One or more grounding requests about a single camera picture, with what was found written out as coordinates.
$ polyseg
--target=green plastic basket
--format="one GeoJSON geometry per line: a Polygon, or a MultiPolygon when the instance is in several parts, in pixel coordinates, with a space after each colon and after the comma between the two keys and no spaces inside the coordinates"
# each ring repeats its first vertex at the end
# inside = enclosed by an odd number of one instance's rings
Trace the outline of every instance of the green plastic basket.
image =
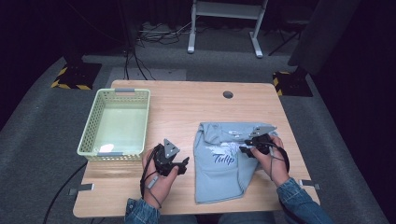
{"type": "Polygon", "coordinates": [[[101,89],[78,145],[88,161],[140,161],[149,119],[150,91],[101,89]]]}

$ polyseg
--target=black cable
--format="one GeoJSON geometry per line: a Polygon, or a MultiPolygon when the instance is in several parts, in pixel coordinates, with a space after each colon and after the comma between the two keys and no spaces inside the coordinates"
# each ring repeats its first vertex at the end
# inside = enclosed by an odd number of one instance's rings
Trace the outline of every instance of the black cable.
{"type": "Polygon", "coordinates": [[[148,193],[151,195],[151,197],[155,200],[155,202],[157,202],[157,204],[160,206],[160,208],[163,208],[160,201],[158,201],[157,197],[155,197],[155,195],[151,192],[151,189],[149,189],[148,187],[146,187],[146,189],[148,190],[148,193]]]}
{"type": "Polygon", "coordinates": [[[53,197],[52,201],[50,202],[49,208],[47,209],[47,213],[46,213],[46,216],[44,217],[43,224],[47,223],[47,219],[48,219],[49,214],[50,214],[50,209],[52,208],[53,204],[55,203],[55,200],[58,198],[58,196],[61,193],[61,191],[64,189],[64,187],[67,185],[67,183],[69,183],[69,181],[78,173],[78,171],[80,171],[82,168],[84,168],[84,166],[87,165],[87,163],[88,162],[86,161],[72,175],[70,175],[69,178],[67,178],[66,182],[64,182],[62,187],[58,190],[58,192],[56,192],[55,196],[53,197]]]}
{"type": "Polygon", "coordinates": [[[145,80],[148,80],[148,78],[145,76],[145,73],[142,71],[142,68],[140,67],[139,61],[136,57],[136,50],[134,48],[132,48],[132,53],[134,54],[134,60],[136,61],[136,65],[139,68],[139,71],[142,73],[142,76],[145,78],[145,80]]]}
{"type": "Polygon", "coordinates": [[[110,38],[118,43],[124,44],[122,41],[118,40],[117,38],[114,38],[110,35],[105,34],[105,32],[99,30],[98,28],[96,28],[94,25],[92,25],[81,13],[78,12],[78,10],[73,7],[67,0],[64,0],[66,2],[67,5],[69,5],[75,12],[76,14],[78,14],[85,22],[87,22],[88,25],[91,26],[92,29],[94,29],[95,31],[97,31],[98,33],[100,33],[101,35],[104,35],[107,38],[110,38]]]}
{"type": "Polygon", "coordinates": [[[275,157],[275,156],[271,155],[271,167],[272,167],[272,161],[273,161],[273,159],[280,160],[280,161],[285,162],[285,164],[286,164],[286,169],[287,169],[288,172],[289,172],[289,169],[290,169],[290,161],[289,161],[289,156],[288,156],[288,153],[286,152],[286,150],[285,150],[283,147],[279,147],[279,146],[277,146],[277,145],[274,144],[274,143],[264,143],[264,144],[267,145],[267,146],[270,146],[270,147],[276,147],[277,150],[280,152],[280,154],[281,154],[282,157],[283,157],[283,160],[282,160],[282,159],[280,159],[280,158],[278,158],[278,157],[275,157]]]}
{"type": "Polygon", "coordinates": [[[145,44],[143,43],[143,40],[142,40],[142,39],[137,39],[137,41],[139,41],[139,43],[141,44],[141,45],[139,45],[138,43],[136,43],[137,46],[140,46],[140,47],[142,47],[143,49],[146,48],[146,46],[145,46],[145,44]]]}
{"type": "Polygon", "coordinates": [[[126,21],[125,21],[125,14],[122,11],[122,6],[121,6],[120,0],[117,1],[117,5],[119,7],[120,20],[121,20],[121,24],[122,24],[122,32],[124,34],[124,39],[127,44],[127,48],[129,48],[129,47],[131,47],[131,42],[130,42],[130,39],[128,36],[128,31],[127,31],[126,21]]]}
{"type": "Polygon", "coordinates": [[[129,50],[125,51],[125,65],[124,65],[124,79],[126,77],[127,80],[129,80],[129,73],[128,73],[128,64],[129,64],[129,60],[131,58],[129,57],[129,50]]]}
{"type": "Polygon", "coordinates": [[[162,24],[159,24],[159,25],[155,26],[154,28],[149,29],[146,34],[144,34],[144,35],[142,35],[140,37],[140,40],[143,40],[143,41],[146,41],[146,42],[149,42],[149,43],[160,43],[160,44],[163,44],[163,45],[175,44],[178,41],[180,41],[179,37],[182,35],[182,33],[184,31],[186,31],[187,29],[190,29],[190,28],[187,27],[189,24],[190,24],[190,22],[187,25],[183,26],[182,28],[180,28],[179,30],[176,30],[176,31],[165,32],[165,33],[163,33],[161,35],[150,35],[150,36],[148,36],[149,32],[152,32],[153,30],[155,30],[158,27],[162,26],[162,24]],[[172,39],[176,39],[176,41],[168,42],[168,43],[163,42],[163,40],[172,40],[172,39]]]}
{"type": "Polygon", "coordinates": [[[197,34],[201,34],[201,33],[203,33],[205,30],[208,30],[208,29],[214,29],[213,27],[210,27],[210,26],[207,26],[207,27],[205,27],[204,29],[202,29],[201,31],[199,31],[199,30],[197,30],[197,31],[195,31],[197,34]]]}
{"type": "Polygon", "coordinates": [[[105,220],[105,218],[102,217],[102,219],[100,219],[100,221],[99,221],[98,223],[96,223],[96,224],[101,224],[104,220],[105,220]]]}
{"type": "Polygon", "coordinates": [[[148,73],[149,73],[150,77],[151,77],[153,80],[157,80],[157,79],[155,79],[155,78],[152,76],[151,72],[150,72],[149,69],[145,66],[145,64],[142,62],[142,60],[140,60],[140,59],[138,59],[138,58],[136,58],[136,59],[137,59],[139,62],[142,63],[143,67],[145,67],[146,70],[148,70],[148,73]]]}
{"type": "Polygon", "coordinates": [[[151,177],[151,176],[154,175],[155,173],[157,173],[157,171],[154,171],[154,172],[152,172],[151,174],[149,174],[148,176],[146,176],[145,182],[146,182],[147,179],[149,179],[149,177],[151,177]]]}
{"type": "Polygon", "coordinates": [[[160,23],[160,24],[157,24],[154,28],[148,29],[148,32],[146,32],[143,36],[147,36],[147,35],[149,34],[149,32],[152,32],[152,31],[158,29],[158,28],[161,27],[162,25],[163,25],[163,24],[160,23]]]}
{"type": "Polygon", "coordinates": [[[145,197],[145,182],[146,182],[146,173],[148,172],[149,169],[149,164],[151,163],[152,158],[154,157],[154,155],[158,152],[159,147],[155,147],[154,149],[152,149],[151,154],[148,157],[145,169],[143,170],[143,174],[142,174],[142,178],[140,179],[140,194],[142,195],[142,198],[145,197]]]}

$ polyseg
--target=light blue t-shirt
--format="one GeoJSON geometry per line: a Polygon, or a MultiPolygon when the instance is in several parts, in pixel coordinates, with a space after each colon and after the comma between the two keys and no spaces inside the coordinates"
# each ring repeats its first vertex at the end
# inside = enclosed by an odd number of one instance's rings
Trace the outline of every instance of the light blue t-shirt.
{"type": "Polygon", "coordinates": [[[258,161],[242,153],[240,146],[255,128],[271,126],[255,122],[203,122],[194,142],[195,201],[216,203],[244,195],[258,161]]]}

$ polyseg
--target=white metal frame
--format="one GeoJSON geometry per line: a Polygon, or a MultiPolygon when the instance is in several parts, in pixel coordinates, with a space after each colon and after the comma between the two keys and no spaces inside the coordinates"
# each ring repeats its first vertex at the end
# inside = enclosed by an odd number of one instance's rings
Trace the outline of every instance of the white metal frame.
{"type": "Polygon", "coordinates": [[[249,32],[249,36],[251,39],[251,43],[253,44],[256,56],[258,58],[262,58],[262,49],[260,48],[259,42],[257,41],[257,34],[259,33],[260,26],[262,25],[262,17],[264,16],[267,2],[268,0],[263,0],[261,6],[247,6],[239,4],[201,2],[193,0],[191,9],[190,40],[187,52],[194,53],[195,51],[196,16],[227,17],[257,21],[254,32],[249,32]]]}

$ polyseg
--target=jeans jacket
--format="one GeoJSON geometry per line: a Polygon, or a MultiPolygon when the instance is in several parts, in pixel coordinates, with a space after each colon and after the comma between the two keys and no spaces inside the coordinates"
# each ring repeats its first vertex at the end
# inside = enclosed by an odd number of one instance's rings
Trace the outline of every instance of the jeans jacket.
{"type": "MultiPolygon", "coordinates": [[[[279,200],[304,223],[332,223],[329,216],[315,203],[304,189],[290,178],[276,190],[279,200]]],[[[125,213],[125,223],[151,224],[158,223],[160,211],[147,204],[143,199],[138,201],[128,199],[125,213]]],[[[291,217],[286,218],[289,223],[298,223],[291,217]]]]}

